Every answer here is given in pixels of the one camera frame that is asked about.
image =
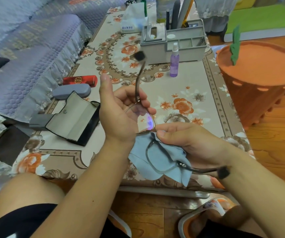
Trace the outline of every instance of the bottle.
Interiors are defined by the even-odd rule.
[[[179,58],[179,46],[178,43],[175,42],[173,44],[172,54],[170,58],[170,77],[176,77],[178,75]]]

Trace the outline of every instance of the green rug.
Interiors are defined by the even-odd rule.
[[[228,21],[227,34],[240,25],[240,32],[250,32],[285,27],[285,5],[252,7],[235,10]]]

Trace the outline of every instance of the hand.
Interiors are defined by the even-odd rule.
[[[105,131],[106,140],[128,144],[132,148],[138,132],[137,116],[134,120],[129,117],[128,113],[125,114],[125,111],[136,102],[135,86],[124,86],[113,92],[109,76],[102,74],[100,79],[100,121]],[[139,95],[141,104],[148,109],[151,115],[154,115],[156,110],[150,107],[146,93],[140,89]]]
[[[156,125],[156,130],[161,142],[181,146],[194,168],[231,165],[232,157],[242,152],[197,124],[165,123]]]

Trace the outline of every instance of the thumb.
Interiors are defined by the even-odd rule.
[[[100,99],[101,104],[107,104],[111,100],[114,100],[113,84],[107,74],[102,74],[100,76]]]
[[[187,129],[176,132],[157,131],[157,137],[161,142],[176,146],[185,146],[189,143]]]

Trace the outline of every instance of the eyeglass temple arm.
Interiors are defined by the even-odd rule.
[[[140,69],[138,76],[136,78],[136,83],[135,83],[135,86],[136,86],[136,88],[135,88],[136,103],[140,102],[140,96],[139,96],[140,76],[141,76],[143,70],[145,69],[145,64],[146,64],[146,61],[143,61],[141,69]]]
[[[198,173],[198,174],[217,172],[217,177],[220,180],[226,178],[230,174],[229,169],[228,169],[227,166],[222,166],[222,167],[218,167],[218,168],[208,168],[208,169],[196,169],[196,168],[188,167],[188,165],[186,165],[186,164],[184,164],[184,163],[182,163],[180,161],[178,161],[177,164],[181,168],[184,168],[186,170],[189,170],[189,171],[192,171],[192,172]]]

